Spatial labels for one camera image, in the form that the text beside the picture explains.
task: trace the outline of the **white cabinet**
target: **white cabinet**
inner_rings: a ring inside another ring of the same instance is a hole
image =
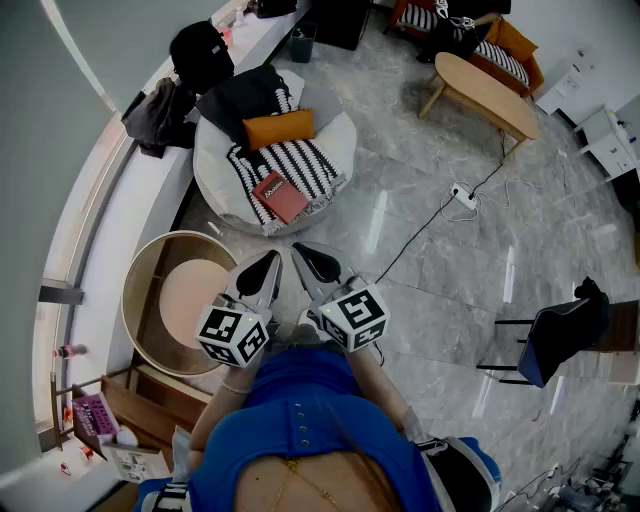
[[[605,168],[609,179],[637,167],[637,158],[629,143],[629,135],[624,128],[618,126],[618,119],[612,110],[606,107],[598,110],[575,129],[576,132],[580,130],[587,138],[587,145],[580,153],[590,151]]]

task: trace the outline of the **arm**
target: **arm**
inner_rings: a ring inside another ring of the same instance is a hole
[[[499,12],[490,12],[489,14],[485,14],[484,16],[480,16],[477,20],[475,20],[476,27],[480,25],[487,25],[489,23],[493,23],[494,21],[498,21],[502,18],[502,14]]]
[[[252,363],[247,368],[230,367],[227,370],[227,376],[223,380],[230,388],[246,392],[246,394],[235,393],[221,386],[204,411],[202,411],[195,427],[193,427],[193,432],[191,432],[191,441],[189,442],[190,471],[195,471],[200,466],[209,435],[211,435],[218,422],[227,414],[241,409],[244,405],[256,373],[258,373],[258,368],[260,368],[260,359],[262,358],[256,357],[256,359],[258,360],[257,364]]]
[[[402,398],[368,347],[356,352],[345,353],[362,396],[376,404],[396,427],[398,432],[404,430],[403,420],[409,412],[409,404]]]

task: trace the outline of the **blue top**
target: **blue top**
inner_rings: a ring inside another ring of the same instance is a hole
[[[382,468],[405,510],[439,512],[416,446],[359,395],[346,360],[337,354],[298,349],[265,361],[244,408],[216,425],[201,466],[191,474],[193,510],[232,511],[240,472],[259,457],[304,457],[357,446]],[[141,484],[138,507],[166,482]]]

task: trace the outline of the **gray tile floor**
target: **gray tile floor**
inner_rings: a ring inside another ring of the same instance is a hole
[[[384,23],[372,13],[356,52],[316,44],[309,64],[290,62],[287,48],[273,62],[335,91],[359,137],[354,177],[328,218],[270,240],[223,228],[221,239],[239,260],[272,247],[285,255],[275,307],[285,326],[310,302],[291,266],[292,242],[337,247],[375,278],[439,208],[454,180],[474,186],[501,158],[498,130],[447,99],[424,120],[416,117],[433,68],[415,61],[413,44],[383,36]],[[495,329],[497,318],[533,317],[572,300],[587,275],[612,302],[640,295],[630,216],[597,165],[576,155],[578,141],[564,121],[533,108],[540,140],[524,145],[482,187],[478,217],[450,222],[438,215],[379,284],[392,311],[380,343],[385,371],[425,429],[480,440],[500,464],[504,496],[555,462],[566,468],[582,457],[580,472],[599,464],[620,441],[637,394],[608,384],[608,357],[589,352],[563,365],[543,390],[499,384],[475,369],[482,360],[517,360],[514,341],[526,330]],[[507,150],[514,143],[507,137]],[[507,203],[505,180],[512,180],[508,209],[489,200]],[[469,216],[453,203],[445,213]],[[196,193],[182,227],[211,233],[213,218]],[[505,302],[511,265],[514,286]],[[211,389],[215,382],[212,376],[200,385]],[[513,503],[505,510],[526,506],[523,498]]]

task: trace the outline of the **small bottle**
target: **small bottle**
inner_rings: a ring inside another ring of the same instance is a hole
[[[69,359],[86,353],[87,347],[84,345],[62,345],[59,349],[53,351],[53,357]]]
[[[242,7],[236,7],[236,21],[233,23],[233,28],[244,27],[245,25]]]

